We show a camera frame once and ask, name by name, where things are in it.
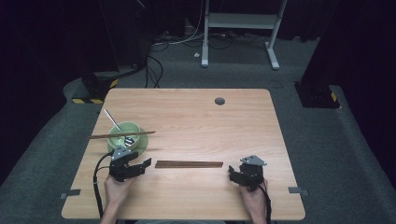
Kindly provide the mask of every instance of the black cable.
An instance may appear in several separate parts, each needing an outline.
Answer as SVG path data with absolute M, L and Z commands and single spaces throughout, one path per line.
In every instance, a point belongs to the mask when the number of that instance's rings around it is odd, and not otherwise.
M 99 168 L 100 163 L 108 156 L 111 156 L 113 153 L 112 152 L 108 152 L 105 156 L 103 156 L 99 162 L 96 164 L 95 167 L 95 171 L 93 172 L 93 190 L 95 192 L 95 198 L 96 198 L 96 203 L 98 204 L 98 210 L 99 210 L 99 216 L 100 218 L 102 218 L 103 216 L 103 206 L 102 206 L 102 198 L 100 197 L 100 193 L 99 193 L 99 188 L 98 188 L 98 177 L 97 177 L 97 173 L 100 169 L 105 168 Z
M 158 77 L 158 79 L 157 79 L 156 82 L 154 83 L 154 88 L 156 88 L 156 87 L 160 88 L 160 80 L 161 80 L 161 78 L 163 77 L 163 65 L 160 63 L 160 61 L 158 61 L 157 59 L 155 59 L 155 58 L 153 58 L 153 57 L 151 57 L 151 56 L 148 56 L 148 58 L 154 60 L 154 61 L 161 67 L 160 76 Z
M 250 178 L 250 181 L 252 182 L 252 184 L 256 185 L 256 181 L 250 176 L 250 174 L 244 172 L 243 174 L 247 175 Z M 262 191 L 262 193 L 264 194 L 264 198 L 265 198 L 265 207 L 266 207 L 266 215 L 265 215 L 265 219 L 267 220 L 267 223 L 271 223 L 271 213 L 272 213 L 272 207 L 271 207 L 271 199 L 267 193 L 267 187 L 265 186 L 265 178 L 263 178 L 264 182 L 264 187 L 265 189 L 262 188 L 262 186 L 260 186 L 260 184 L 258 185 L 258 187 L 260 188 L 260 190 Z

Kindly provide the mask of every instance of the table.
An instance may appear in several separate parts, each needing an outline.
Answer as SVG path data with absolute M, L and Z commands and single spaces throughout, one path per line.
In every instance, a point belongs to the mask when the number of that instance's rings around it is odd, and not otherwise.
M 215 104 L 221 97 L 224 105 Z M 120 219 L 249 220 L 238 186 L 229 180 L 228 167 L 236 171 L 240 159 L 257 155 L 272 200 L 273 220 L 304 218 L 288 151 L 267 90 L 248 89 L 113 89 L 106 108 L 117 122 L 133 121 L 148 135 L 145 152 L 130 164 L 152 158 L 146 173 L 138 177 Z M 107 133 L 111 121 L 102 111 L 92 134 Z M 66 198 L 65 218 L 99 218 L 92 188 L 96 163 L 106 154 L 106 139 L 91 140 L 78 167 L 71 189 L 78 196 Z M 158 160 L 223 161 L 221 168 L 155 169 Z M 107 170 L 98 173 L 104 204 L 103 183 Z
M 274 70 L 279 70 L 279 63 L 277 62 L 274 52 L 274 44 L 287 3 L 288 0 L 282 0 L 279 11 L 275 15 L 260 15 L 240 13 L 210 13 L 209 0 L 206 0 L 204 43 L 202 45 L 201 66 L 208 67 L 209 65 L 208 35 L 210 27 L 246 28 L 272 30 L 270 41 L 265 42 L 265 49 L 271 61 L 271 66 Z

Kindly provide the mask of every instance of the chopstick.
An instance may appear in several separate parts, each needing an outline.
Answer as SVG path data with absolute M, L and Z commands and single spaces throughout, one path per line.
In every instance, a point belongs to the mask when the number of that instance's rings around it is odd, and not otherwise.
M 89 136 L 88 139 L 122 137 L 122 136 L 141 135 L 141 134 L 151 134 L 151 133 L 155 133 L 155 131 L 150 131 L 150 132 L 137 132 L 137 133 L 97 134 L 97 135 L 91 135 L 91 136 Z
M 155 168 L 220 168 L 222 161 L 157 161 Z

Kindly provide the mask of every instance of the human hand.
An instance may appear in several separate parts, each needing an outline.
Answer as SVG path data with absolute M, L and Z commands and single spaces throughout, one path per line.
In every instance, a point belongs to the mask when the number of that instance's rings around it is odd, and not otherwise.
M 128 196 L 129 188 L 136 181 L 137 177 L 126 179 L 124 182 L 117 181 L 109 175 L 105 181 L 107 204 L 121 206 Z
M 265 189 L 264 183 L 261 183 L 260 186 Z M 257 188 L 252 192 L 248 191 L 248 188 L 244 186 L 239 186 L 239 189 L 242 193 L 245 208 L 247 209 L 253 223 L 267 224 L 265 219 L 266 205 L 264 193 L 260 188 Z
M 115 223 L 117 213 L 125 202 L 128 191 L 137 177 L 126 179 L 124 182 L 117 181 L 113 176 L 109 175 L 105 181 L 106 190 L 106 209 L 102 216 L 101 223 Z

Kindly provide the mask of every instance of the person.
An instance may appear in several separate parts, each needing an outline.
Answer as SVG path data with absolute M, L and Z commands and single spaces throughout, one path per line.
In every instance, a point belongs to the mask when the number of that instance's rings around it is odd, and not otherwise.
M 137 177 L 126 179 L 124 182 L 117 181 L 109 175 L 105 181 L 106 208 L 101 218 L 101 224 L 114 224 L 117 213 L 125 202 L 128 191 Z M 257 188 L 250 192 L 247 187 L 239 186 L 245 208 L 254 224 L 267 224 L 265 219 L 265 198 L 262 191 Z

